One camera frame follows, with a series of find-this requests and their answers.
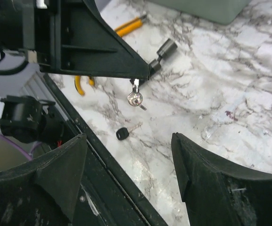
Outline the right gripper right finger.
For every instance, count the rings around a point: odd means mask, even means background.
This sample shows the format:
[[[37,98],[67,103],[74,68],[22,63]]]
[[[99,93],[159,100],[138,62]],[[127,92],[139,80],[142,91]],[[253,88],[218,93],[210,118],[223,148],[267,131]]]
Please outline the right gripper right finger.
[[[171,149],[192,226],[272,226],[272,174],[208,151],[181,133]]]

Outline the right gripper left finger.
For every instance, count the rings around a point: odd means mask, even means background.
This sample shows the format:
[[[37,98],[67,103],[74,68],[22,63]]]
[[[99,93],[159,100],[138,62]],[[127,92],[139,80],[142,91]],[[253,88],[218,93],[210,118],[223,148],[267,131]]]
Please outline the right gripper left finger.
[[[87,153],[80,134],[0,172],[0,226],[67,226],[74,218]]]

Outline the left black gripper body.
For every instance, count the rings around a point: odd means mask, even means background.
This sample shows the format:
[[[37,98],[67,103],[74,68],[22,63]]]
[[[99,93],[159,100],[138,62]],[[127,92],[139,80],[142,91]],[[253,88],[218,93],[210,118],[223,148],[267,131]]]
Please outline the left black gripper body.
[[[0,63],[7,52],[24,55],[21,64],[0,69],[14,75],[34,62],[45,73],[62,73],[61,0],[0,0]]]

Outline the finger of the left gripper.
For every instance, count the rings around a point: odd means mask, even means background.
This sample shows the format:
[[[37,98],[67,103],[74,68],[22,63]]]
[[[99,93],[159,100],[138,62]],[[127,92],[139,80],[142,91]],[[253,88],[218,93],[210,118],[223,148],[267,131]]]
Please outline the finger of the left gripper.
[[[150,67],[101,17],[93,0],[46,0],[45,73],[146,80]]]

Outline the small silver key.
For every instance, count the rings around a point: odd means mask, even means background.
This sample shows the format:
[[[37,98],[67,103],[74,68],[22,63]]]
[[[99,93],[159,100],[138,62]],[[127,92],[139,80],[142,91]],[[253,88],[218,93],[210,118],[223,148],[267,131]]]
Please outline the small silver key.
[[[128,100],[128,103],[131,106],[134,106],[134,107],[138,106],[142,110],[146,111],[147,108],[142,105],[143,96],[142,96],[142,94],[140,93],[140,90],[139,90],[139,82],[140,82],[139,79],[134,80],[133,87],[132,87],[132,92],[128,95],[127,100]]]

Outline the black head key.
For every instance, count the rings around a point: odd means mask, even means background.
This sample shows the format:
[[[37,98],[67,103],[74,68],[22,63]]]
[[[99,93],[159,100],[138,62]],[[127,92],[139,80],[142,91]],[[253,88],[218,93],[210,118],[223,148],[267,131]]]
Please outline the black head key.
[[[134,125],[133,127],[127,128],[127,127],[122,127],[120,128],[115,134],[116,134],[116,138],[119,141],[125,140],[127,139],[127,137],[130,135],[130,133],[132,131],[134,131],[135,129],[141,127],[143,124],[143,122],[139,122],[136,125]]]

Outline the yellow utility knife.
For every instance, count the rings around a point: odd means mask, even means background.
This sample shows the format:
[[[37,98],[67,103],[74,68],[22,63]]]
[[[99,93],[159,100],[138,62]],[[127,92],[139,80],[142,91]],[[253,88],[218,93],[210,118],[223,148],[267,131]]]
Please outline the yellow utility knife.
[[[141,15],[140,17],[136,17],[133,20],[117,27],[115,29],[115,32],[120,37],[128,35],[131,32],[133,32],[133,31],[139,29],[141,26],[143,26],[146,19],[147,19],[147,15]]]

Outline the black socket tool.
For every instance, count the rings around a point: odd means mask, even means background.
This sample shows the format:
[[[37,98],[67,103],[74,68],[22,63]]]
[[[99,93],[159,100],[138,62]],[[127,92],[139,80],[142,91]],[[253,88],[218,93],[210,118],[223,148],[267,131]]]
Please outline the black socket tool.
[[[150,77],[152,75],[154,75],[155,73],[157,73],[161,69],[162,66],[161,66],[160,62],[162,60],[166,60],[169,57],[171,57],[171,55],[176,51],[176,49],[177,49],[176,43],[170,38],[168,38],[163,43],[163,45],[157,51],[158,58],[152,60],[149,63],[149,66],[150,66],[150,75],[149,76]]]

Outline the green translucent plastic toolbox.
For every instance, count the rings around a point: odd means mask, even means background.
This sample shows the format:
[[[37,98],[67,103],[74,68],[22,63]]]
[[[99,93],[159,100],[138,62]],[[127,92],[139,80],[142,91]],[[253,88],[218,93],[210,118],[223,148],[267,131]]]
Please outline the green translucent plastic toolbox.
[[[176,9],[222,25],[230,24],[251,0],[154,0],[153,3]]]

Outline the yellow handled pliers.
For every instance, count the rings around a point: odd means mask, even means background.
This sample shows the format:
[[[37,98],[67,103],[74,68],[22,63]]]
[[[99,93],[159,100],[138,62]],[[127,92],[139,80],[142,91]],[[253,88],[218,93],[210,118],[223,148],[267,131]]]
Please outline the yellow handled pliers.
[[[86,94],[83,88],[83,85],[85,84],[86,81],[89,86],[95,87],[96,81],[94,77],[88,76],[87,80],[83,79],[82,76],[74,77],[74,87],[80,96],[84,96]]]

